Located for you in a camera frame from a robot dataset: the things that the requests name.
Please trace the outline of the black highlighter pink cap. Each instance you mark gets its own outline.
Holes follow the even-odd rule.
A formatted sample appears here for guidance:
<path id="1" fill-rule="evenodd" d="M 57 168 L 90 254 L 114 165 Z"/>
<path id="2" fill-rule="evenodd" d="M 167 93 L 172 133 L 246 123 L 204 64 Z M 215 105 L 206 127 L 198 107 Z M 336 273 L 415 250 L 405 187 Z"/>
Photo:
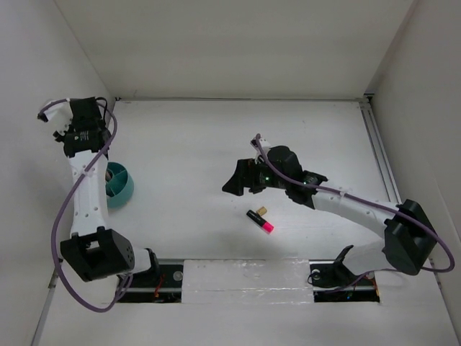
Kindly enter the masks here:
<path id="1" fill-rule="evenodd" d="M 265 231 L 267 234 L 271 234 L 274 230 L 274 226 L 260 216 L 257 212 L 248 210 L 246 212 L 247 217 L 252 220 L 259 228 Z"/>

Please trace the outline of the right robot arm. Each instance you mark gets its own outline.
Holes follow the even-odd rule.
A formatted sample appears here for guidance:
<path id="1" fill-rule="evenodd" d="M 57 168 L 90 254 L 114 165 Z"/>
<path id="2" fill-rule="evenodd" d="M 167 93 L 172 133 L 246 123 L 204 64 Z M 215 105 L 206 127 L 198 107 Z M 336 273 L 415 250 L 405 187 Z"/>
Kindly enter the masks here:
<path id="1" fill-rule="evenodd" d="M 438 239 L 422 207 L 415 201 L 380 203 L 353 196 L 327 177 L 302 168 L 286 146 L 258 148 L 256 157 L 239 159 L 222 191 L 235 196 L 267 188 L 284 190 L 292 202 L 331 213 L 378 236 L 378 241 L 342 249 L 327 274 L 348 284 L 366 272 L 392 270 L 417 275 Z"/>

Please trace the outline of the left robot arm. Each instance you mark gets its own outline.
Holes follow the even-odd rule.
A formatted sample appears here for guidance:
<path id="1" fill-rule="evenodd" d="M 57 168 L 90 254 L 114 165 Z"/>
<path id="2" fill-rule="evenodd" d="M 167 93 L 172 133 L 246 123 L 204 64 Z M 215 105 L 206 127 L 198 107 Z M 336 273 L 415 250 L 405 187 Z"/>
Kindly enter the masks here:
<path id="1" fill-rule="evenodd" d="M 155 253 L 149 248 L 135 248 L 109 227 L 106 145 L 111 133 L 98 100 L 72 99 L 69 105 L 70 123 L 63 135 L 54 135 L 63 143 L 76 185 L 70 238 L 60 243 L 61 255 L 84 282 L 131 273 L 140 287 L 156 285 L 161 268 Z"/>

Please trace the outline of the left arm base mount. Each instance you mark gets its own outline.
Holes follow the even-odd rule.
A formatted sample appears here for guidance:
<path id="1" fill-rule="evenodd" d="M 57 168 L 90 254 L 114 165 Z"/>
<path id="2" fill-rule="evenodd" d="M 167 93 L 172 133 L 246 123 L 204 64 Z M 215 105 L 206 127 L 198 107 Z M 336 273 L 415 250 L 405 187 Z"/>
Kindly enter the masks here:
<path id="1" fill-rule="evenodd" d="M 151 249 L 140 254 L 149 254 L 148 270 L 143 269 L 147 262 L 136 256 L 136 272 L 131 284 L 126 284 L 118 303 L 181 303 L 184 278 L 184 260 L 158 259 Z"/>

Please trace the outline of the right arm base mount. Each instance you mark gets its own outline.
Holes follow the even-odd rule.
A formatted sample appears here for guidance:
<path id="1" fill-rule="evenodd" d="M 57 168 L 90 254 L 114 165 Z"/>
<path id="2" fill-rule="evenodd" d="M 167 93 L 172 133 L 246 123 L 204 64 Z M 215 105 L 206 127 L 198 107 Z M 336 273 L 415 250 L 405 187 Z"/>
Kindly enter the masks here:
<path id="1" fill-rule="evenodd" d="M 343 264 L 352 247 L 345 247 L 333 260 L 309 262 L 307 284 L 313 287 L 315 303 L 380 302 L 376 279 L 355 275 Z"/>

